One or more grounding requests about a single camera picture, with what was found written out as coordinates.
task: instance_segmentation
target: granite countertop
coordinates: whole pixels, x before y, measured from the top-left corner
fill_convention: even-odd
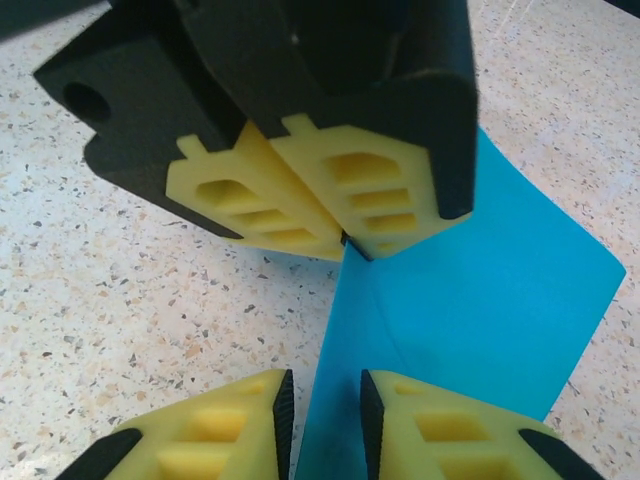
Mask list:
[[[0,44],[0,478],[54,478],[121,421],[271,367],[298,418],[337,264],[229,246],[91,174],[30,73],[106,7]],[[640,20],[601,0],[470,1],[481,124],[627,277],[547,422],[640,465]],[[296,426],[296,438],[301,426]]]

